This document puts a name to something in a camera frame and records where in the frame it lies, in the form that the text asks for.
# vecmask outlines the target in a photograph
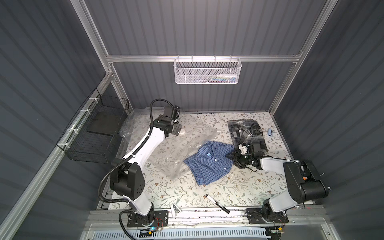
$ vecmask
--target gray corrugated wall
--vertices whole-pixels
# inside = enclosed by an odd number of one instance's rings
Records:
[[[384,1],[339,0],[275,118],[296,159],[332,187],[342,239],[382,239]]]
[[[2,222],[105,72],[69,1],[0,1],[0,16]],[[64,159],[15,239],[75,239],[104,173]]]
[[[243,63],[238,84],[176,84],[172,63],[115,63],[134,108],[164,98],[183,111],[267,110],[292,63]]]
[[[293,55],[324,2],[86,0],[110,55]],[[269,109],[291,63],[243,63],[239,83],[221,85],[177,85],[168,63],[114,65],[134,108],[163,97],[184,111],[246,111]]]

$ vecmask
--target black wire basket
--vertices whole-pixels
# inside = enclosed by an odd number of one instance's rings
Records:
[[[57,143],[74,161],[110,163],[119,150],[119,130],[128,115],[128,100],[99,95],[93,100],[66,143]]]

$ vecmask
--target blue plaid shirt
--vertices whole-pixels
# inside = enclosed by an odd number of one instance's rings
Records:
[[[233,161],[225,155],[233,150],[231,144],[209,141],[184,162],[195,176],[197,185],[208,185],[229,173]]]

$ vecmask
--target clear plastic bag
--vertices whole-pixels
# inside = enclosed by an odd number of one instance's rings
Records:
[[[153,119],[157,118],[160,114],[163,114],[163,113],[164,113],[164,107],[152,108]],[[125,119],[124,123],[120,128],[119,135],[125,138],[127,142],[129,142],[131,139],[134,126],[138,118],[140,117],[140,115],[149,115],[149,107],[145,109],[140,109],[140,108],[133,109],[132,112],[130,112],[130,114],[127,116],[127,118]]]
[[[170,135],[156,148],[159,152],[164,149],[166,154],[158,157],[153,162],[154,166],[165,176],[174,180],[188,171],[188,166],[184,164],[184,160],[197,153],[199,148],[208,141],[214,141],[220,133],[220,129],[208,127],[203,132],[191,131],[178,136]]]

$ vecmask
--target black marker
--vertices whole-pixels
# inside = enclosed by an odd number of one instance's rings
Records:
[[[208,200],[210,200],[213,204],[216,204],[217,206],[219,206],[221,209],[223,209],[226,213],[228,213],[229,214],[229,210],[228,209],[226,209],[225,207],[223,207],[220,203],[218,203],[218,202],[216,202],[210,195],[205,195],[207,198],[208,198]]]

